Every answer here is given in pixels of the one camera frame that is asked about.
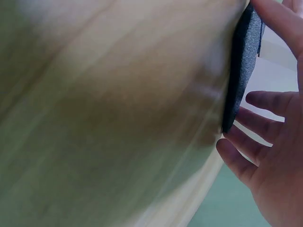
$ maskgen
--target dark gray foam pad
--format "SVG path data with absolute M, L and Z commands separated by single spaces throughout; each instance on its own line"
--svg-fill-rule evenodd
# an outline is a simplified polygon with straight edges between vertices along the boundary
M 265 25 L 249 4 L 233 35 L 230 80 L 223 114 L 222 131 L 228 132 L 239 111 L 247 83 L 261 49 Z

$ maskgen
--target wooden surface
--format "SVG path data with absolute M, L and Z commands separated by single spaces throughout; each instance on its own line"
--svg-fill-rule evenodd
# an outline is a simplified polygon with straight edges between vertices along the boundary
M 244 4 L 0 1 L 1 225 L 169 218 L 146 211 L 214 148 Z

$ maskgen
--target curved wooden object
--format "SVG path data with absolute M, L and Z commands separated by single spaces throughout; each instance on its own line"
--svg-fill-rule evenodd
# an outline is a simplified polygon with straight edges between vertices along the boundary
M 3 0 L 0 223 L 152 223 L 214 147 L 244 5 Z

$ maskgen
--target skin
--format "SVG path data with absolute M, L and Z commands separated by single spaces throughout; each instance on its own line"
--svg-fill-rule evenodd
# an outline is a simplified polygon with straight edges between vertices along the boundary
M 233 126 L 217 149 L 246 184 L 264 218 L 274 227 L 303 226 L 303 0 L 251 0 L 263 21 L 298 60 L 299 92 L 255 91 L 246 101 L 285 118 L 276 122 L 241 108 L 236 120 L 261 136 L 264 146 Z

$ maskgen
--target finger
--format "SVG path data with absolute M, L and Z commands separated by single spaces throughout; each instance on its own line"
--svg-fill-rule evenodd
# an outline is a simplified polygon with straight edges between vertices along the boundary
M 246 102 L 285 117 L 290 101 L 296 94 L 296 92 L 253 91 L 247 94 Z
M 289 46 L 296 58 L 303 52 L 303 19 L 274 0 L 251 0 L 265 24 Z
M 243 107 L 240 107 L 236 120 L 268 143 L 274 143 L 284 125 L 283 122 L 262 117 Z
M 293 7 L 293 1 L 292 0 L 283 0 L 282 4 L 285 5 L 289 9 L 292 9 L 292 7 Z
M 251 188 L 251 179 L 257 170 L 257 167 L 244 158 L 226 139 L 218 141 L 217 150 L 225 164 L 233 171 L 240 181 Z
M 269 147 L 256 142 L 235 125 L 227 134 L 224 134 L 224 137 L 257 166 L 260 165 L 260 162 L 268 153 Z
M 301 104 L 303 105 L 303 54 L 298 58 L 298 85 L 301 96 Z

